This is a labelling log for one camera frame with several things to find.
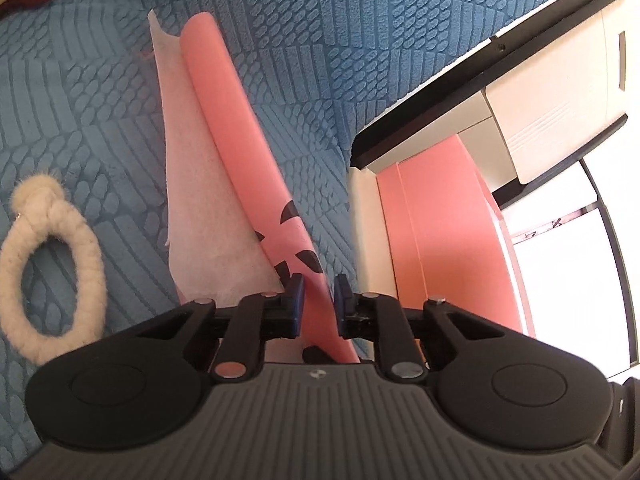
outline blue textured fabric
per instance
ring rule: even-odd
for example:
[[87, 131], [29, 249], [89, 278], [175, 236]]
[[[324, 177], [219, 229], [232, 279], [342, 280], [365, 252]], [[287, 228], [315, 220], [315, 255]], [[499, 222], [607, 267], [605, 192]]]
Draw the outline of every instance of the blue textured fabric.
[[[354, 278], [346, 171], [357, 131], [545, 0], [54, 0], [0, 20], [0, 238], [9, 196], [58, 173], [104, 250], [107, 331], [176, 304], [166, 264], [164, 143], [146, 14], [177, 34], [212, 12], [329, 279]], [[60, 334], [75, 273], [52, 242], [24, 275], [28, 317]], [[0, 338], [0, 466], [40, 445], [24, 410], [34, 368]]]

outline pink wrapping paper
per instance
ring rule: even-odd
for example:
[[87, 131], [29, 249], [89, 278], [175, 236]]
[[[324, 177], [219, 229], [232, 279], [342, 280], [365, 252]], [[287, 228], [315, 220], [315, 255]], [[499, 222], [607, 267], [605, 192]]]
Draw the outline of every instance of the pink wrapping paper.
[[282, 290], [278, 274], [286, 282], [300, 272], [306, 295], [297, 345], [357, 362], [351, 342], [338, 336], [326, 277], [213, 18], [192, 17], [179, 46], [151, 14], [150, 23], [167, 130], [170, 269], [184, 299], [234, 304]]

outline braided fluffy ring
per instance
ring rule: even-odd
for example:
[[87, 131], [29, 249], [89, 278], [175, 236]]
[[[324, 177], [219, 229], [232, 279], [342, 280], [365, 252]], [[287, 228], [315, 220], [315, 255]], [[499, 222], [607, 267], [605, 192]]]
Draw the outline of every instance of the braided fluffy ring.
[[[107, 305], [102, 254], [94, 232], [65, 200], [55, 178], [40, 174], [25, 180], [14, 190], [11, 208], [18, 217], [0, 250], [0, 327], [21, 355], [41, 365], [100, 339]], [[24, 266], [49, 236], [69, 245], [78, 276], [73, 326], [60, 337], [39, 333], [22, 307]]]

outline blue blanket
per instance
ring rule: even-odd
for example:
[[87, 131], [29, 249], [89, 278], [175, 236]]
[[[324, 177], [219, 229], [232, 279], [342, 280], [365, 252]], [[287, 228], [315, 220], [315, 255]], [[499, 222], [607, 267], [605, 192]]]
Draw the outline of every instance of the blue blanket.
[[[17, 180], [58, 174], [103, 247], [107, 332], [177, 304], [167, 266], [164, 143], [146, 23], [215, 15], [330, 280], [354, 279], [346, 173], [361, 127], [545, 0], [53, 0], [0, 20], [0, 239]], [[53, 241], [30, 261], [25, 308], [72, 320], [75, 273]], [[40, 442], [24, 409], [34, 367], [0, 338], [0, 466]]]

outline ribbed gray surface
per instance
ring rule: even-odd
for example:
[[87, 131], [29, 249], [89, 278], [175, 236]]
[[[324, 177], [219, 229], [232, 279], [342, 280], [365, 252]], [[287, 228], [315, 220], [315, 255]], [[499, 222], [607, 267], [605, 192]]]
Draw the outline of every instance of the ribbed gray surface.
[[617, 469], [590, 446], [522, 455], [450, 427], [418, 386], [373, 366], [266, 365], [245, 384], [214, 389], [177, 433], [116, 454], [51, 444], [15, 480], [491, 479], [604, 480]]

